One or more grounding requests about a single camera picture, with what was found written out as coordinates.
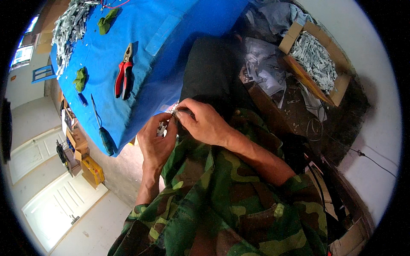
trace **camouflage jacket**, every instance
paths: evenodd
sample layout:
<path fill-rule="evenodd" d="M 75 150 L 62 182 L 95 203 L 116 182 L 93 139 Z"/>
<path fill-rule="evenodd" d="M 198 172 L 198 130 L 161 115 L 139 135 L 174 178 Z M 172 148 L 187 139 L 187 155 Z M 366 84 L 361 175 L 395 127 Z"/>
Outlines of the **camouflage jacket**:
<path fill-rule="evenodd" d="M 237 111 L 230 124 L 281 155 L 280 141 L 253 112 Z M 307 174 L 274 187 L 230 151 L 186 138 L 162 177 L 166 188 L 134 207 L 108 255 L 197 255 L 199 230 L 213 244 L 208 255 L 326 254 L 326 217 Z"/>

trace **blue table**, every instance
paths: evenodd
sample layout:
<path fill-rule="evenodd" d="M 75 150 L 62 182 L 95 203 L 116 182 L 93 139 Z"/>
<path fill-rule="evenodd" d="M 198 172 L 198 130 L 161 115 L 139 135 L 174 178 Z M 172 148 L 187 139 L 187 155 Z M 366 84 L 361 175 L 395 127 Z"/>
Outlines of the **blue table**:
<path fill-rule="evenodd" d="M 195 39 L 228 32 L 247 3 L 247 0 L 131 0 L 120 7 L 106 35 L 99 34 L 97 22 L 109 10 L 100 11 L 100 5 L 90 10 L 84 38 L 74 47 L 69 66 L 58 83 L 79 122 L 101 151 L 106 153 L 90 94 L 102 126 L 116 144 L 114 156 L 117 156 L 152 115 L 161 112 L 163 105 L 179 99 L 186 59 Z M 134 46 L 134 85 L 131 96 L 124 101 L 115 98 L 114 81 L 129 43 Z M 55 70 L 56 54 L 54 45 L 50 57 Z M 72 86 L 75 72 L 84 66 L 89 75 L 82 92 L 87 107 L 79 102 Z"/>

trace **white door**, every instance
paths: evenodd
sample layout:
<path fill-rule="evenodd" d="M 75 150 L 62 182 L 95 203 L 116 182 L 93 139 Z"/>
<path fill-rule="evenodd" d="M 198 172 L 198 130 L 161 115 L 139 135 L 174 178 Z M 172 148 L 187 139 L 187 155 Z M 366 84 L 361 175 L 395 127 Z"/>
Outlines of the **white door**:
<path fill-rule="evenodd" d="M 66 140 L 61 128 L 47 131 L 24 143 L 10 154 L 10 175 L 13 185 L 29 171 L 57 154 L 56 141 Z"/>
<path fill-rule="evenodd" d="M 31 229 L 49 252 L 70 229 L 74 217 L 82 216 L 108 189 L 94 188 L 82 175 L 72 178 L 67 172 L 32 198 L 22 211 Z"/>

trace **blue chair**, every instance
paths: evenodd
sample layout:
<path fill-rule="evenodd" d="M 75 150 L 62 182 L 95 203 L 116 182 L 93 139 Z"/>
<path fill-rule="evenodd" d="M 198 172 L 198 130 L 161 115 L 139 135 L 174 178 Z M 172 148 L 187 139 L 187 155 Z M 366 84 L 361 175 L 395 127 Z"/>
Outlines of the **blue chair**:
<path fill-rule="evenodd" d="M 42 78 L 36 79 L 37 76 L 42 75 L 44 73 L 51 73 L 50 75 L 46 75 Z M 54 69 L 52 68 L 52 65 L 48 65 L 48 66 L 44 66 L 42 68 L 38 68 L 33 70 L 33 81 L 31 81 L 32 84 L 40 82 L 40 81 L 44 81 L 44 80 L 48 80 L 48 79 L 52 79 L 52 78 L 56 78 L 57 75 L 54 72 Z"/>

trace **pliers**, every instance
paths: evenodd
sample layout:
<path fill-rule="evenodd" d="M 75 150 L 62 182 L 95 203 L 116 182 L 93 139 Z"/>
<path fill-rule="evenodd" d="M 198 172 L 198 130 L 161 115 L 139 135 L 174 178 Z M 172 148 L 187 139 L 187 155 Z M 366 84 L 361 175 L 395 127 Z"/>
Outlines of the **pliers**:
<path fill-rule="evenodd" d="M 125 97 L 130 92 L 131 70 L 132 70 L 131 56 L 132 56 L 132 43 L 128 45 L 127 50 L 124 53 L 124 59 L 118 65 L 118 67 L 120 68 L 120 72 L 118 73 L 117 79 L 115 80 L 115 98 L 119 98 L 121 95 L 121 82 L 123 80 L 124 80 L 124 83 L 123 83 L 123 90 L 122 90 L 122 99 L 125 100 Z"/>

